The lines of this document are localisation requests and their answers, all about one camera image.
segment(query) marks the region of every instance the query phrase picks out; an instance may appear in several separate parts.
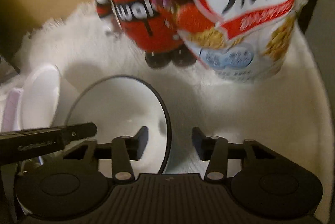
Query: white dish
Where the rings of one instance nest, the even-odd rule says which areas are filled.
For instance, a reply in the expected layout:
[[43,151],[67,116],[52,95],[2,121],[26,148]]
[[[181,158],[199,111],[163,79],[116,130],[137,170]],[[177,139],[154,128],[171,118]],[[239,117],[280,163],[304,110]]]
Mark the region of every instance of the white dish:
[[55,65],[38,67],[23,86],[17,109],[19,129],[63,125],[77,96]]
[[23,89],[21,88],[13,88],[9,91],[2,116],[1,132],[19,130],[17,105],[22,92]]
[[[72,107],[67,125],[93,122],[99,144],[123,135],[134,136],[142,126],[148,127],[148,144],[139,161],[131,161],[139,173],[162,173],[171,146],[171,125],[159,94],[147,83],[129,76],[102,79],[88,87]],[[111,162],[99,166],[111,175]]]

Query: black mount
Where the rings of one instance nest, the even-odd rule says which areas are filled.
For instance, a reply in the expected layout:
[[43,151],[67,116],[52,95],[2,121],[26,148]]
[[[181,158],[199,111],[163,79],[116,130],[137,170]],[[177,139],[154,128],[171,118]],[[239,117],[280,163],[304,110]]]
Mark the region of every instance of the black mount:
[[[22,224],[84,223],[251,223],[320,224],[313,213],[322,197],[315,175],[254,140],[230,144],[194,128],[192,141],[203,161],[199,174],[140,174],[148,141],[142,127],[134,137],[110,144],[85,141],[17,179],[18,201],[29,214]],[[113,178],[98,172],[112,159]],[[227,178],[228,159],[242,171]]]

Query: cereal bag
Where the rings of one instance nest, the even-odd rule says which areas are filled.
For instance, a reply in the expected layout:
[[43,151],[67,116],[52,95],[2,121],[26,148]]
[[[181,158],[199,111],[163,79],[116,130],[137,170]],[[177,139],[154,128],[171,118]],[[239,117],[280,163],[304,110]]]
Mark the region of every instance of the cereal bag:
[[295,22],[294,0],[151,0],[185,45],[224,79],[276,74]]

